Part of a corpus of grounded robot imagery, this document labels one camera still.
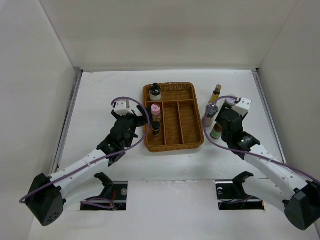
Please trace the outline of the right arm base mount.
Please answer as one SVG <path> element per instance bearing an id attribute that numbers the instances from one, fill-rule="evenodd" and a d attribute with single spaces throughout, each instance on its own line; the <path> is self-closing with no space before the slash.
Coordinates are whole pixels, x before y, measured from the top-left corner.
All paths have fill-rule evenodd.
<path id="1" fill-rule="evenodd" d="M 231 180 L 215 182 L 218 209 L 220 211 L 265 210 L 264 202 L 245 193 L 243 183 L 254 175 L 244 171 Z"/>

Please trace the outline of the black cap pepper shaker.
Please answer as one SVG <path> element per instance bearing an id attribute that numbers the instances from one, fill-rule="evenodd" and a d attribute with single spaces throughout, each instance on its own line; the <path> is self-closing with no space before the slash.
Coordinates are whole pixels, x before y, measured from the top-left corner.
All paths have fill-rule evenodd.
<path id="1" fill-rule="evenodd" d="M 155 137 L 159 136 L 161 131 L 161 123 L 159 121 L 153 121 L 151 127 L 153 135 Z"/>

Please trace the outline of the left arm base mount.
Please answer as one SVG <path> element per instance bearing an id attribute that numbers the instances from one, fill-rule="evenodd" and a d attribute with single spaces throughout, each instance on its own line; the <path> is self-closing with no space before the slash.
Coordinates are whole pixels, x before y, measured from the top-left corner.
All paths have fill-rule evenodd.
<path id="1" fill-rule="evenodd" d="M 126 211 L 128 187 L 127 181 L 112 181 L 106 174 L 97 173 L 95 180 L 99 180 L 103 189 L 99 195 L 91 196 L 80 203 L 81 211 Z"/>

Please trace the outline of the pink cap spice jar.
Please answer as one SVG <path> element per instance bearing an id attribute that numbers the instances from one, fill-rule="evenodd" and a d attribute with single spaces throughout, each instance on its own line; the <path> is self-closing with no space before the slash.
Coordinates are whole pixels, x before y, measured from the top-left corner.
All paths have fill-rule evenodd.
<path id="1" fill-rule="evenodd" d="M 161 122 L 162 121 L 162 110 L 161 106 L 157 103 L 154 103 L 151 105 L 151 115 L 152 119 L 155 122 Z"/>

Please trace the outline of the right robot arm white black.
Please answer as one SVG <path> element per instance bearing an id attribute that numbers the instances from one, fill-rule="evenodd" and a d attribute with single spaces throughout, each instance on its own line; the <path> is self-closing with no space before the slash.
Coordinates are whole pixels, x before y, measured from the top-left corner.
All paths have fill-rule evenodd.
<path id="1" fill-rule="evenodd" d="M 221 139 L 228 151 L 258 169 L 266 179 L 259 180 L 245 171 L 232 180 L 233 194 L 238 198 L 253 196 L 273 205 L 294 227 L 305 231 L 320 218 L 320 182 L 277 161 L 258 139 L 243 130 L 245 117 L 235 106 L 224 104 L 216 119 L 222 127 Z"/>

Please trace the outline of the black cap white powder bottle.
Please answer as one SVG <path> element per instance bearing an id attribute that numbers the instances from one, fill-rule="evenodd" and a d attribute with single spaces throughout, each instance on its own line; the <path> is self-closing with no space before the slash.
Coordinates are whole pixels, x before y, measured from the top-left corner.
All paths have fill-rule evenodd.
<path id="1" fill-rule="evenodd" d="M 157 83 L 153 83 L 149 89 L 149 97 L 151 101 L 160 101 L 162 99 L 162 90 Z"/>

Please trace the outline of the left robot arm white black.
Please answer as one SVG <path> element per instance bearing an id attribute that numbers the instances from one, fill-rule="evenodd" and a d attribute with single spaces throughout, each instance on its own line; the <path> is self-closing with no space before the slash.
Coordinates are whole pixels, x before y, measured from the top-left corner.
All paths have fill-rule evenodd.
<path id="1" fill-rule="evenodd" d="M 149 107 L 137 105 L 141 115 L 130 109 L 124 100 L 113 104 L 111 114 L 116 121 L 108 136 L 87 156 L 73 165 L 53 173 L 37 175 L 20 200 L 43 226 L 55 222 L 69 206 L 75 203 L 93 205 L 93 199 L 108 199 L 112 195 L 113 181 L 104 171 L 118 162 L 136 144 L 136 129 L 152 123 Z"/>

